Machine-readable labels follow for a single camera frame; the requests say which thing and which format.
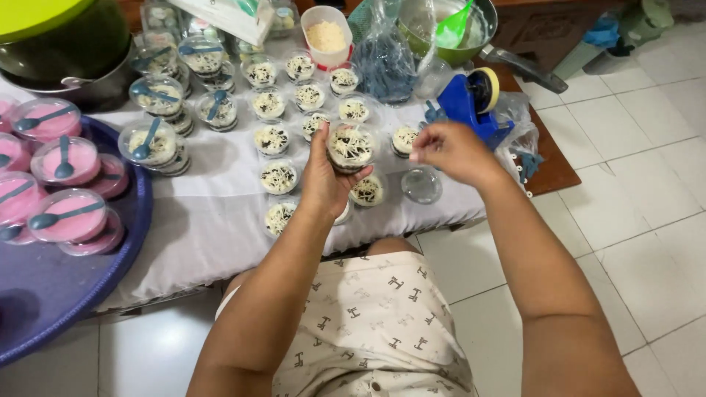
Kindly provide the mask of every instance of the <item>white cloth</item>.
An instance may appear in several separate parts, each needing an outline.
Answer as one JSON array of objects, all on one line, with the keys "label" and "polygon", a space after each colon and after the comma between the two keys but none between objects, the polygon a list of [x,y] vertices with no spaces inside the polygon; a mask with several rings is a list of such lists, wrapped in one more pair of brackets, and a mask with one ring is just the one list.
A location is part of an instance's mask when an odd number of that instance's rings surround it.
[{"label": "white cloth", "polygon": [[[277,58],[294,46],[290,40],[274,43],[267,43],[268,52]],[[228,278],[256,266],[272,246],[274,240],[261,231],[269,199],[258,181],[264,160],[258,157],[251,143],[251,130],[256,122],[244,99],[249,86],[242,76],[237,78],[236,92],[241,101],[239,123],[235,131],[225,134],[211,131],[193,113],[191,106],[203,88],[192,79],[194,94],[189,107],[196,128],[188,138],[191,169],[177,178],[154,178],[152,227],[132,268],[97,311],[146,303]],[[287,78],[283,73],[277,81],[283,88],[290,86],[285,83]],[[0,92],[21,102],[34,99],[30,93],[2,79]],[[330,98],[327,106],[333,104]],[[421,101],[396,108],[381,107],[369,123],[386,136],[402,122],[424,120],[424,109]],[[287,121],[296,124],[298,115],[290,104]],[[120,110],[90,116],[120,132],[129,122],[145,117],[145,112],[130,102]],[[400,191],[400,178],[412,165],[394,156],[389,145],[389,141],[383,141],[387,153],[375,162],[375,167],[388,175],[389,199],[372,209],[355,210],[346,223],[334,227],[326,241],[325,255],[380,237],[400,236],[485,215],[477,191],[446,176],[442,176],[443,195],[439,202],[422,206],[405,199]],[[303,167],[309,147],[303,138],[295,137],[289,153]]]},{"label": "white cloth", "polygon": [[473,396],[454,333],[423,256],[395,252],[322,263],[272,395]]}]

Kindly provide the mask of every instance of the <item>plastic spoon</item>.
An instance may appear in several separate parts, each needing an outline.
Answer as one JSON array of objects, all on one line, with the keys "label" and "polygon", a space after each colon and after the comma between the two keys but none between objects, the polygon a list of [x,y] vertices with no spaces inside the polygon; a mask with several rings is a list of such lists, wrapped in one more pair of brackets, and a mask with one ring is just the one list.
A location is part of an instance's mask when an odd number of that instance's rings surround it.
[{"label": "plastic spoon", "polygon": [[145,141],[142,142],[142,145],[139,145],[137,148],[135,148],[135,150],[133,150],[133,156],[135,156],[135,159],[144,160],[150,157],[150,143],[152,142],[152,138],[155,137],[155,132],[157,132],[157,127],[159,125],[160,119],[155,118],[154,120],[152,120],[150,130],[147,132],[147,138],[145,138]]},{"label": "plastic spoon", "polygon": [[194,55],[194,54],[198,54],[201,52],[215,52],[215,51],[223,51],[223,48],[221,48],[221,47],[193,48],[193,47],[189,47],[188,45],[182,45],[181,47],[179,47],[179,53],[181,55]]},{"label": "plastic spoon", "polygon": [[66,179],[73,175],[73,165],[68,162],[68,136],[62,135],[59,138],[59,149],[61,150],[61,162],[56,166],[54,176]]},{"label": "plastic spoon", "polygon": [[150,64],[150,62],[154,61],[155,58],[159,57],[160,55],[164,55],[164,54],[168,53],[171,49],[172,49],[171,47],[164,47],[161,50],[154,53],[153,55],[150,55],[150,56],[144,57],[144,58],[135,59],[132,62],[132,67],[135,69],[144,69],[147,67],[147,65]]},{"label": "plastic spoon", "polygon": [[130,87],[130,91],[132,91],[133,94],[135,95],[149,95],[150,97],[158,97],[159,99],[166,100],[168,102],[178,102],[179,99],[175,97],[170,97],[167,94],[162,94],[158,93],[157,91],[152,91],[149,89],[148,86],[140,83],[140,84],[135,84],[132,87]]},{"label": "plastic spoon", "polygon": [[32,216],[32,218],[28,222],[28,225],[32,230],[46,229],[47,227],[54,226],[57,222],[62,219],[99,210],[103,208],[103,206],[105,206],[105,202],[99,201],[97,203],[90,204],[89,206],[81,207],[79,209],[58,215],[55,213],[40,213],[39,215]]},{"label": "plastic spoon", "polygon": [[0,227],[0,241],[10,241],[19,236],[21,232],[22,226],[20,225]]},{"label": "plastic spoon", "polygon": [[213,117],[215,117],[216,111],[218,111],[220,103],[223,102],[223,100],[225,99],[225,91],[217,90],[213,93],[213,99],[215,99],[216,101],[213,103],[211,110],[208,111],[208,117],[206,117],[208,121],[213,120]]},{"label": "plastic spoon", "polygon": [[54,113],[49,113],[45,116],[41,116],[38,119],[20,119],[15,124],[15,129],[17,129],[17,131],[27,131],[27,130],[35,128],[36,126],[40,125],[40,123],[42,123],[42,122],[45,122],[49,119],[53,119],[55,117],[59,117],[63,114],[72,112],[74,110],[76,110],[75,106],[67,106],[61,110],[55,111]]},{"label": "plastic spoon", "polygon": [[458,48],[466,31],[466,20],[468,11],[471,9],[473,0],[466,3],[461,11],[442,20],[436,27],[436,44],[442,48]]},{"label": "plastic spoon", "polygon": [[18,194],[22,193],[23,191],[29,189],[34,183],[34,181],[27,181],[23,184],[21,184],[19,187],[17,187],[15,190],[11,191],[10,193],[7,193],[4,196],[0,196],[0,204],[4,203],[7,199],[12,199],[14,196],[17,196]]}]

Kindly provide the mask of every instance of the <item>green lid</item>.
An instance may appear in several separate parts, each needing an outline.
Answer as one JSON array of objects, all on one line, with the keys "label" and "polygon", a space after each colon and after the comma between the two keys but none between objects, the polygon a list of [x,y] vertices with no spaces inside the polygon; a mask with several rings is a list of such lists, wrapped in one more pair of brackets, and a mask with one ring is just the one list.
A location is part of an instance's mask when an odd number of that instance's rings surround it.
[{"label": "green lid", "polygon": [[642,10],[655,28],[669,28],[674,25],[667,0],[642,0]]},{"label": "green lid", "polygon": [[96,0],[6,0],[0,13],[0,43],[28,39],[74,19]]}]

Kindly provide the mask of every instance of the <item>white container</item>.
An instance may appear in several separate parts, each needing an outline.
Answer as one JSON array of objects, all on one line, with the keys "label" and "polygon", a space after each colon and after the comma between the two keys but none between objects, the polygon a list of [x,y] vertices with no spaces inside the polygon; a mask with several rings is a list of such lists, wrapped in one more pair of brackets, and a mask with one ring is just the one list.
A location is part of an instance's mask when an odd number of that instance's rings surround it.
[{"label": "white container", "polygon": [[[333,22],[341,27],[343,40],[346,42],[346,46],[343,49],[339,51],[323,52],[311,45],[309,37],[306,35],[306,30],[323,21]],[[306,44],[309,46],[311,57],[317,64],[330,68],[332,66],[338,66],[348,60],[351,43],[353,43],[353,33],[351,33],[346,17],[341,11],[330,6],[311,7],[301,15],[301,28],[304,30],[304,37],[306,38]]]}]

